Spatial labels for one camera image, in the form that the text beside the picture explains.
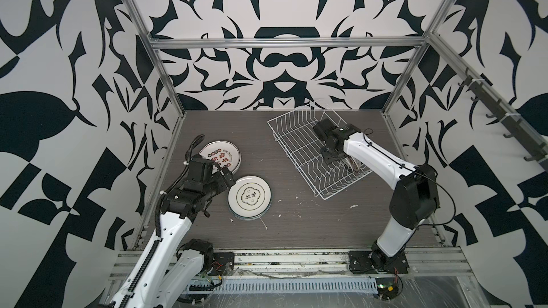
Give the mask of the white wire dish rack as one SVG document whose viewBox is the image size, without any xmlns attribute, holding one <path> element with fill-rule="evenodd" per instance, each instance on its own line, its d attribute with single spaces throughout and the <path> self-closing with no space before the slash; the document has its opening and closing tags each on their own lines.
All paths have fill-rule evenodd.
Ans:
<svg viewBox="0 0 548 308">
<path fill-rule="evenodd" d="M 268 120 L 274 140 L 302 175 L 315 197 L 328 200 L 372 173 L 351 157 L 328 163 L 325 143 L 313 127 L 322 120 L 336 126 L 346 121 L 325 104 L 309 102 L 304 106 Z"/>
</svg>

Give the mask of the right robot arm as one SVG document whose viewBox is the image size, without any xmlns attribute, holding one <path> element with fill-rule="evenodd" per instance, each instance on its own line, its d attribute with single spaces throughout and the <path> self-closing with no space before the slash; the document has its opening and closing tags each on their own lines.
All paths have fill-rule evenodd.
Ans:
<svg viewBox="0 0 548 308">
<path fill-rule="evenodd" d="M 392 271 L 416 229 L 440 207 L 436 170 L 398 158 L 352 124 L 339 127 L 323 119 L 313 131 L 324 144 L 321 154 L 327 164 L 353 158 L 393 189 L 388 224 L 369 255 L 355 260 L 351 267 L 355 273 Z"/>
</svg>

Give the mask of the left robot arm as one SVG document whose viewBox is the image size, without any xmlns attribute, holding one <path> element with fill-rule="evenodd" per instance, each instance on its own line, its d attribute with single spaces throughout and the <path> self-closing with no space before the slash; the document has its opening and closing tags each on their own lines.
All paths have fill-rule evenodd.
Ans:
<svg viewBox="0 0 548 308">
<path fill-rule="evenodd" d="M 134 269 L 107 307 L 172 307 L 191 280 L 211 269 L 213 245 L 182 240 L 215 196 L 235 185 L 228 167 L 194 155 L 181 179 L 161 191 L 154 212 L 154 233 Z"/>
</svg>

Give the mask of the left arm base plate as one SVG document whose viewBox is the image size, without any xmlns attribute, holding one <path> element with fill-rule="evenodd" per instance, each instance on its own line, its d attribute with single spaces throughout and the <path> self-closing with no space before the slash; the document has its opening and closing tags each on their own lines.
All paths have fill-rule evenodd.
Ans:
<svg viewBox="0 0 548 308">
<path fill-rule="evenodd" d="M 214 252 L 213 257 L 205 264 L 208 276 L 224 276 L 233 271 L 235 264 L 234 252 Z"/>
</svg>

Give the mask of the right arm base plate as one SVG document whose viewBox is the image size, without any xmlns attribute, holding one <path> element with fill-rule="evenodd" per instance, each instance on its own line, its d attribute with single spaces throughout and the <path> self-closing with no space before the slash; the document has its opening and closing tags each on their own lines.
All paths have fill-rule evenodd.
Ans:
<svg viewBox="0 0 548 308">
<path fill-rule="evenodd" d="M 393 257 L 385 256 L 380 250 L 373 251 L 350 251 L 349 271 L 356 275 L 381 273 L 407 274 L 409 262 L 403 251 Z"/>
</svg>

